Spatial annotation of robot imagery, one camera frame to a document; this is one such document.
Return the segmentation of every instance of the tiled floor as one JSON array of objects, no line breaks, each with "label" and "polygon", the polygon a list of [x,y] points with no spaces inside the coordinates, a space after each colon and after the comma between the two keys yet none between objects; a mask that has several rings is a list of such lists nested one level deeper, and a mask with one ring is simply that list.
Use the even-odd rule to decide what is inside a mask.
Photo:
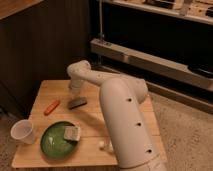
[{"label": "tiled floor", "polygon": [[[166,148],[168,171],[213,171],[213,115],[150,93]],[[14,117],[0,119],[0,171],[10,167],[16,142],[9,132]],[[48,171],[115,171],[114,167],[44,169]]]}]

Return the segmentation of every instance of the paper cup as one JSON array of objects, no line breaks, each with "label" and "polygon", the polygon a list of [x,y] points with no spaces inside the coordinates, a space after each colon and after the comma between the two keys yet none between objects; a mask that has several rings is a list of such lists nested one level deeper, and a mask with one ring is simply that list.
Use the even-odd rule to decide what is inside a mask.
[{"label": "paper cup", "polygon": [[33,144],[36,140],[34,126],[29,120],[16,122],[10,131],[11,137],[26,144]]}]

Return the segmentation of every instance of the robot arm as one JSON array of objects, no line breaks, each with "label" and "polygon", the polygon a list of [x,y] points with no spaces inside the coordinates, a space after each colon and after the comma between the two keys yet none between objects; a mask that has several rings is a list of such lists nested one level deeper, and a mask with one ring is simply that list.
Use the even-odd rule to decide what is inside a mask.
[{"label": "robot arm", "polygon": [[120,170],[165,171],[159,152],[140,112],[147,94],[142,79],[92,71],[87,61],[67,69],[70,88],[78,92],[83,80],[100,86],[100,105]]}]

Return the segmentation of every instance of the wooden tabletop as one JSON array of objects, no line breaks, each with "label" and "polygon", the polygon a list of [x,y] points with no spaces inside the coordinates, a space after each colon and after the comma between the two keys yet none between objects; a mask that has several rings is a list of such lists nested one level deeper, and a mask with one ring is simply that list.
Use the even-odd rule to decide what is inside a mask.
[{"label": "wooden tabletop", "polygon": [[38,4],[43,0],[0,0],[0,19]]},{"label": "wooden tabletop", "polygon": [[[88,104],[69,110],[67,104],[72,99],[72,95],[68,84],[68,80],[42,82],[29,116],[29,120],[36,127],[37,140],[32,145],[20,143],[12,162],[13,168],[106,166],[117,164],[113,154],[99,149],[101,140],[109,140],[98,101],[99,88],[85,82],[81,96],[87,98]],[[55,100],[60,100],[61,104],[50,115],[44,116],[43,112],[46,107]],[[166,153],[149,96],[141,105],[141,111],[149,125],[160,154],[163,160],[166,161]],[[40,150],[40,139],[44,131],[51,124],[58,121],[70,121],[75,125],[79,125],[82,129],[82,135],[77,149],[72,155],[61,161],[51,161],[43,156]]]}]

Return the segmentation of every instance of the green bowl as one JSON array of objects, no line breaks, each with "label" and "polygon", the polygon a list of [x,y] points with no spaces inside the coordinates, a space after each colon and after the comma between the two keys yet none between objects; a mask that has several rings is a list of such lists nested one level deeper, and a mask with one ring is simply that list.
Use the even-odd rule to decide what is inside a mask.
[{"label": "green bowl", "polygon": [[41,151],[50,159],[62,159],[74,151],[77,141],[67,141],[64,139],[65,126],[74,124],[61,121],[49,126],[41,138]]}]

